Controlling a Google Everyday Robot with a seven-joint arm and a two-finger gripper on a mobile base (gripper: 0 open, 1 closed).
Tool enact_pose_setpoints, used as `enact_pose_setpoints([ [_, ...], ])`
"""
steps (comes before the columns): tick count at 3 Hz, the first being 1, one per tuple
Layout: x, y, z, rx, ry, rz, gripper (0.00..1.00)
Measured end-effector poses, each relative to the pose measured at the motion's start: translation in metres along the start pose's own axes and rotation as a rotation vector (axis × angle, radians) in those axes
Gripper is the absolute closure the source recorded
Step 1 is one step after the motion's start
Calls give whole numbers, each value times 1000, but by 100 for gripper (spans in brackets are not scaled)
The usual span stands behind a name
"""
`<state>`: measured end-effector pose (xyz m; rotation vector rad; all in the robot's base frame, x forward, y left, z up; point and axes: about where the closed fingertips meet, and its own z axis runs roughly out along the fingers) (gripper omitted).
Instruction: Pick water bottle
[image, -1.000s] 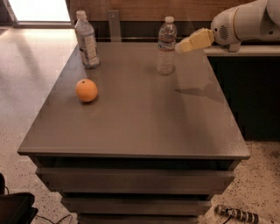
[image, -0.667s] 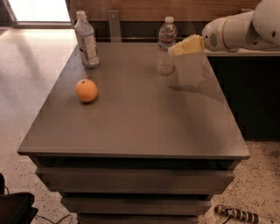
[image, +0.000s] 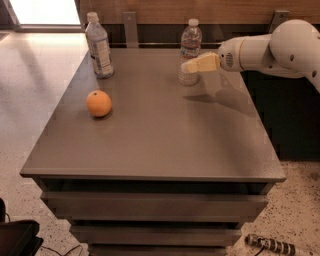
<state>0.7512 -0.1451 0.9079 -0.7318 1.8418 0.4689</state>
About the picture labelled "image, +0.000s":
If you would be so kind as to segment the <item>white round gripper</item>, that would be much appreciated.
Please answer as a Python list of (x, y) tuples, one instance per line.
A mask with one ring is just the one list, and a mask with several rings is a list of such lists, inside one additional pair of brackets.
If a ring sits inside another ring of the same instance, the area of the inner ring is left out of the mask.
[(221, 61), (221, 67), (224, 70), (241, 72), (244, 70), (241, 64), (241, 49), (246, 40), (246, 37), (226, 40), (218, 48), (218, 54), (214, 52), (201, 54), (183, 63), (181, 69), (188, 74), (216, 71)]

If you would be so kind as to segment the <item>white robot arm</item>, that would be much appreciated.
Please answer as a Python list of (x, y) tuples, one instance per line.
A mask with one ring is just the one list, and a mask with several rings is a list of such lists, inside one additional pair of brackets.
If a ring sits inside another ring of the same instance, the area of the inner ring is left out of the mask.
[(259, 71), (284, 78), (305, 77), (320, 93), (320, 33), (304, 20), (288, 20), (271, 34), (224, 41), (217, 53), (186, 61), (184, 73)]

